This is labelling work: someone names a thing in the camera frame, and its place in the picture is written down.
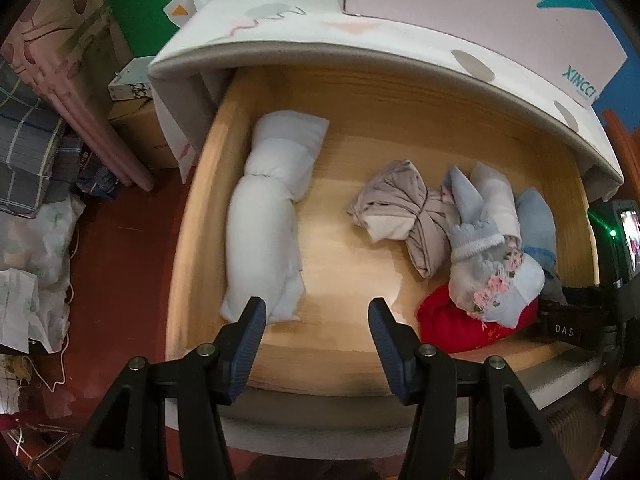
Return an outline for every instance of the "wooden drawer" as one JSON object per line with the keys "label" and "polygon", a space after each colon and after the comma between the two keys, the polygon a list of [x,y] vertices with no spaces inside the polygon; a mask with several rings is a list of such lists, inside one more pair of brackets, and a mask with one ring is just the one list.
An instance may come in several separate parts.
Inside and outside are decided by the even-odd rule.
{"label": "wooden drawer", "polygon": [[[347,204],[395,159],[409,158],[432,187],[451,164],[468,173],[477,160],[503,172],[516,193],[536,186],[556,219],[563,282],[596,283],[588,205],[569,148],[504,112],[490,96],[465,94],[437,80],[349,68],[243,68],[211,127],[182,219],[167,358],[211,341],[222,325],[226,208],[242,175],[255,121],[281,109],[331,122],[310,189],[296,205],[306,287],[298,306],[301,320],[267,327],[252,386],[334,396],[388,393],[367,326],[369,301],[383,296],[398,319],[415,327],[418,304],[449,273],[443,268],[423,280],[403,243],[371,244],[366,231],[351,224]],[[483,360],[501,354],[519,370],[566,348],[514,336],[459,356]]]}

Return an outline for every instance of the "blue wall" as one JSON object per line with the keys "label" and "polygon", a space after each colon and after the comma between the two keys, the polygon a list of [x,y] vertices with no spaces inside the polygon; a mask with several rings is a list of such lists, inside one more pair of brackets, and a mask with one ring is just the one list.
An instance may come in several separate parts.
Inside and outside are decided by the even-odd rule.
{"label": "blue wall", "polygon": [[590,1],[609,24],[627,56],[627,60],[618,73],[602,91],[599,99],[594,102],[593,109],[596,110],[602,122],[600,113],[607,108],[612,108],[626,129],[631,132],[633,128],[640,127],[640,87],[638,85],[640,82],[640,57],[610,12],[609,7],[602,0]]}

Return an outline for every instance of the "brown cardboard box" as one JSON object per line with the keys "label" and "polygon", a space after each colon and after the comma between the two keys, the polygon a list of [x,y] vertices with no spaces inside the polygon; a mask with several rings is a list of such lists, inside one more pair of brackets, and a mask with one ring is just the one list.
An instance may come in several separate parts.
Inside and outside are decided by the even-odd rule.
{"label": "brown cardboard box", "polygon": [[116,101],[107,119],[150,170],[178,167],[160,129],[152,99]]}

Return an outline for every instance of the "illuminated screen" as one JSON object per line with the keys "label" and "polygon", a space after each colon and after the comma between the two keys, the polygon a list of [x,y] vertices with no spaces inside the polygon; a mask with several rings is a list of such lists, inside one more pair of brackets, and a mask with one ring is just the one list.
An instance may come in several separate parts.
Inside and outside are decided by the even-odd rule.
{"label": "illuminated screen", "polygon": [[635,211],[622,211],[620,218],[625,230],[626,246],[631,256],[631,271],[635,274],[640,267],[640,222]]}

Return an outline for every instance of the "red sock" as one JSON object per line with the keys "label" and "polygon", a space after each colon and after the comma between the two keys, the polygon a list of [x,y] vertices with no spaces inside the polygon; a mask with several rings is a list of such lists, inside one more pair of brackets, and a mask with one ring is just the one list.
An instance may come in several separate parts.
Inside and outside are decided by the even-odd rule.
{"label": "red sock", "polygon": [[538,298],[522,311],[516,328],[495,322],[485,323],[483,327],[480,320],[469,317],[450,300],[449,283],[434,290],[415,313],[420,341],[436,345],[448,354],[490,345],[534,323],[537,316]]}

